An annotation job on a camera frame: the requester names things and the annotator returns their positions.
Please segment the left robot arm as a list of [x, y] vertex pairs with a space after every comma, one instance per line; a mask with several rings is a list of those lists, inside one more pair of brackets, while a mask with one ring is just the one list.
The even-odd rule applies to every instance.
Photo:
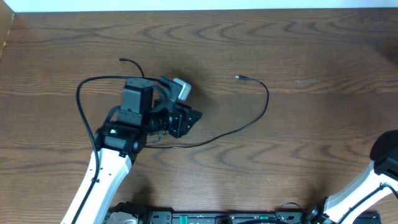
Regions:
[[185, 105], [191, 85], [174, 78], [125, 79], [121, 105], [89, 133], [88, 169], [63, 223], [101, 223], [121, 182], [150, 135], [186, 135], [202, 113]]

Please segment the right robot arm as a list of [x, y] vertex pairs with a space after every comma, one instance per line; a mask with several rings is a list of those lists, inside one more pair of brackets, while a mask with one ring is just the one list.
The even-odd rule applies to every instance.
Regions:
[[389, 194], [397, 195], [397, 131], [381, 134], [370, 152], [370, 163], [343, 190], [311, 208], [304, 223], [353, 223]]

